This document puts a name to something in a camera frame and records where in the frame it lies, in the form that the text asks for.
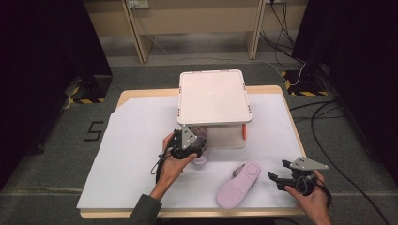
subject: hand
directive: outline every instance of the hand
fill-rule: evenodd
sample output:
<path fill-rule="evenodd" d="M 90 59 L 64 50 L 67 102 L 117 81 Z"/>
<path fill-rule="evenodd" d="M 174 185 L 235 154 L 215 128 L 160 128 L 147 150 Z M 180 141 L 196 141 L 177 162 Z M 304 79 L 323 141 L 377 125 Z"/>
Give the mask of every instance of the hand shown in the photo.
<path fill-rule="evenodd" d="M 166 138 L 163 139 L 163 150 L 166 148 L 167 143 L 170 138 L 173 136 L 173 133 L 170 133 Z M 196 153 L 191 154 L 183 159 L 176 159 L 172 157 L 170 153 L 166 156 L 166 160 L 163 162 L 163 166 L 161 167 L 161 175 L 158 183 L 153 188 L 150 196 L 158 201 L 163 198 L 163 195 L 169 189 L 169 187 L 175 182 L 175 180 L 182 173 L 184 168 L 197 157 Z"/>
<path fill-rule="evenodd" d="M 320 172 L 314 171 L 314 173 L 320 181 L 325 183 L 325 178 Z M 285 186 L 284 189 L 298 201 L 296 208 L 302 208 L 314 224 L 331 224 L 327 208 L 328 197 L 320 187 L 315 187 L 309 196 L 301 195 L 290 186 Z"/>

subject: black device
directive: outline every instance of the black device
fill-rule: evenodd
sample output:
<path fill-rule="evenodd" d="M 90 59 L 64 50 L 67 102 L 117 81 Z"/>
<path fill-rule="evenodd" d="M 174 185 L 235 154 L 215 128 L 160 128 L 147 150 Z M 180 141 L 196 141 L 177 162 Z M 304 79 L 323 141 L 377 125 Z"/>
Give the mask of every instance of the black device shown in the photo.
<path fill-rule="evenodd" d="M 331 194 L 326 189 L 325 184 L 323 184 L 314 173 L 314 170 L 327 170 L 329 168 L 327 165 L 323 165 L 306 157 L 299 157 L 294 162 L 282 160 L 282 164 L 284 167 L 292 170 L 292 179 L 279 178 L 278 175 L 268 172 L 269 179 L 276 183 L 278 190 L 284 190 L 285 186 L 290 186 L 295 188 L 300 194 L 308 196 L 313 193 L 315 187 L 320 187 L 328 196 L 327 207 L 330 207 Z"/>
<path fill-rule="evenodd" d="M 159 154 L 159 161 L 152 168 L 151 173 L 156 174 L 156 183 L 161 175 L 161 167 L 168 157 L 183 159 L 196 153 L 199 158 L 208 149 L 206 133 L 198 127 L 182 126 L 182 129 L 175 129 L 165 149 Z"/>

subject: black sleeve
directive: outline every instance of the black sleeve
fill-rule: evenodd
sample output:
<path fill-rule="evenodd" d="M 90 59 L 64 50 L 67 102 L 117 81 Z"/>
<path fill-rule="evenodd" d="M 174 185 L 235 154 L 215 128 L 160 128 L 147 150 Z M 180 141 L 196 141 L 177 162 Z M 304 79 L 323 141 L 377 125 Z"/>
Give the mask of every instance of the black sleeve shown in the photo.
<path fill-rule="evenodd" d="M 160 210 L 160 202 L 143 194 L 135 205 L 131 216 L 123 222 L 123 225 L 151 225 L 156 220 Z"/>

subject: wooden panel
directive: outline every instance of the wooden panel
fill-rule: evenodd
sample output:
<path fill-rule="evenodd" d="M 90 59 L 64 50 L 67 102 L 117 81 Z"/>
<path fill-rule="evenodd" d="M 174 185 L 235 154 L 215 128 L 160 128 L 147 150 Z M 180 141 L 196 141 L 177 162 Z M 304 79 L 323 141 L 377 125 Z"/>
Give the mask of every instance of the wooden panel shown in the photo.
<path fill-rule="evenodd" d="M 140 35 L 255 31 L 259 0 L 152 0 L 133 10 Z"/>
<path fill-rule="evenodd" d="M 131 31 L 120 0 L 85 0 L 98 36 L 129 36 Z"/>

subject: white paper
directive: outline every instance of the white paper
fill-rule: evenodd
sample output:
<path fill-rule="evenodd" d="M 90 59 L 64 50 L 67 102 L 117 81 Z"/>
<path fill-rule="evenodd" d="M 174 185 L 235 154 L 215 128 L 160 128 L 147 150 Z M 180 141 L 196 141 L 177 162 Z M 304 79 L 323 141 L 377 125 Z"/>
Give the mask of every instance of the white paper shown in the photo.
<path fill-rule="evenodd" d="M 262 167 L 256 183 L 237 208 L 294 207 L 296 201 L 269 180 L 268 171 L 290 177 L 282 160 L 301 150 L 282 94 L 252 94 L 253 120 L 243 149 L 211 150 L 204 165 L 189 164 L 162 199 L 163 209 L 220 208 L 217 191 L 232 171 L 249 160 Z M 131 209 L 155 185 L 150 171 L 162 140 L 174 128 L 178 97 L 135 97 L 112 113 L 98 155 L 77 205 L 80 209 Z"/>

